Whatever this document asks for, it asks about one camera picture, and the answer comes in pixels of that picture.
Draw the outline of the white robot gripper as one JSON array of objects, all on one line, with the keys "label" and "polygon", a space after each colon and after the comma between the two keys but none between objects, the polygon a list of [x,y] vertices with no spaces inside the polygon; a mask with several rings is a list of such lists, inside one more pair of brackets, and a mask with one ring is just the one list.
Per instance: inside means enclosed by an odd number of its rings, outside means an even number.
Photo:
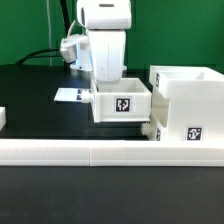
[{"label": "white robot gripper", "polygon": [[122,77],[126,33],[89,31],[94,77],[97,82],[118,82]]}]

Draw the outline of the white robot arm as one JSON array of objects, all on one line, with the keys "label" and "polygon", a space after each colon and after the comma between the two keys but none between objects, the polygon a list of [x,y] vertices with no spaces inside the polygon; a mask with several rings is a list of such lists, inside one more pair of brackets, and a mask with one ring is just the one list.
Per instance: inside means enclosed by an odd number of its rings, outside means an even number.
[{"label": "white robot arm", "polygon": [[94,78],[119,82],[124,65],[126,30],[131,28],[130,0],[77,0],[77,19],[90,44]]}]

